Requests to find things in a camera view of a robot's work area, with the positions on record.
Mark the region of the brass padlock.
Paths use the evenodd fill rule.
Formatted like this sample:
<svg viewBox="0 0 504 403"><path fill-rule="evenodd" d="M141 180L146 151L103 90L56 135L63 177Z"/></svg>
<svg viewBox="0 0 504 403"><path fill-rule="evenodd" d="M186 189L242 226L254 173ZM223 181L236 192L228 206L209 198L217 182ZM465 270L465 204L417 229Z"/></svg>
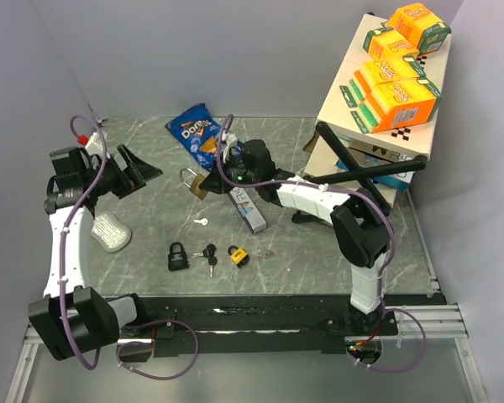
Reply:
<svg viewBox="0 0 504 403"><path fill-rule="evenodd" d="M183 168L179 171L179 178L181 183L196 196L199 200L204 200L207 196L207 192L201 189L201 184L205 178L198 174L191 168Z"/></svg>

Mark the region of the black headed keys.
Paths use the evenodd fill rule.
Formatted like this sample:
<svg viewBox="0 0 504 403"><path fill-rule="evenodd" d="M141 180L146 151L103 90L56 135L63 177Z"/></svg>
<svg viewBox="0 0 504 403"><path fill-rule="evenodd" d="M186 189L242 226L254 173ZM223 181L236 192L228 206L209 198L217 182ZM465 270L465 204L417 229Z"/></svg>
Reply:
<svg viewBox="0 0 504 403"><path fill-rule="evenodd" d="M211 278L214 277L214 269L218 263L216 251L216 246L213 243L209 243L201 253L194 253L192 255L193 258L205 258L207 260Z"/></svg>

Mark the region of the yellow padlock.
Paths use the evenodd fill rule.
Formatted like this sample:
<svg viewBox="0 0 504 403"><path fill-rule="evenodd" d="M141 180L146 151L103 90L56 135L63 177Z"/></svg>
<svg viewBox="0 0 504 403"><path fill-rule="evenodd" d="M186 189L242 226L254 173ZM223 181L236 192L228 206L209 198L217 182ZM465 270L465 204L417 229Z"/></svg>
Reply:
<svg viewBox="0 0 504 403"><path fill-rule="evenodd" d="M249 254L236 245L230 245L228 247L228 255L233 264L238 268L242 268L249 263Z"/></svg>

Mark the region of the black padlock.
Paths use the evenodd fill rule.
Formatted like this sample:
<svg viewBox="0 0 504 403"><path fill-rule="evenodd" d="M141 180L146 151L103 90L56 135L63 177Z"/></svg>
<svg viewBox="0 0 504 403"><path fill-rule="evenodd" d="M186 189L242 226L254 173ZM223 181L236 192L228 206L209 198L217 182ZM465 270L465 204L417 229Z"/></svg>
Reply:
<svg viewBox="0 0 504 403"><path fill-rule="evenodd" d="M176 272L189 268L186 251L181 242L174 242L170 245L167 267L170 272Z"/></svg>

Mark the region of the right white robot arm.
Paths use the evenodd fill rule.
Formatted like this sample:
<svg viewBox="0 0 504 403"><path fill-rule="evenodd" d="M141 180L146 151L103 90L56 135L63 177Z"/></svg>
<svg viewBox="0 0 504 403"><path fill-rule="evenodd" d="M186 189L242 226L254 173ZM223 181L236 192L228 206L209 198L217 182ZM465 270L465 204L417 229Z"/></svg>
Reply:
<svg viewBox="0 0 504 403"><path fill-rule="evenodd" d="M352 290L350 325L369 334L380 322L376 311L383 304L383 272L393 252L393 230L386 214L364 190L313 184L292 172L277 168L261 140L242 146L229 139L210 139L214 156L205 191L228 193L254 189L265 202L294 209L333 227L339 250L350 262Z"/></svg>

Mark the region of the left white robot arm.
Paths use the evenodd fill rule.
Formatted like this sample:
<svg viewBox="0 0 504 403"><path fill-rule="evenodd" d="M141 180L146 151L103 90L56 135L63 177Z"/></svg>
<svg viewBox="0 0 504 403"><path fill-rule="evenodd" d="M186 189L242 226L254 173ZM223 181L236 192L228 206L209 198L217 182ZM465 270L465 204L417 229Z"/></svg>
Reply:
<svg viewBox="0 0 504 403"><path fill-rule="evenodd" d="M107 300L90 285L90 238L99 197L122 199L163 174L126 146L112 156L88 154L82 147L54 151L55 170L46 188L44 210L52 230L50 275L40 301L29 305L28 317L54 359L61 361L98 352L116 343L123 330L144 335L149 316L137 294Z"/></svg>

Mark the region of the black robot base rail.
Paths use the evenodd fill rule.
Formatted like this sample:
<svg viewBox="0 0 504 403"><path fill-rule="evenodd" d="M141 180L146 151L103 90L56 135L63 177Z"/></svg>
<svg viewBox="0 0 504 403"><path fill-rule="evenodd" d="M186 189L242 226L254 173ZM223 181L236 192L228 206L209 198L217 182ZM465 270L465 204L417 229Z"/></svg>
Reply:
<svg viewBox="0 0 504 403"><path fill-rule="evenodd" d="M346 352L356 338L396 336L393 314L365 316L347 295L145 296L145 329L123 340L155 344L157 358L199 352Z"/></svg>

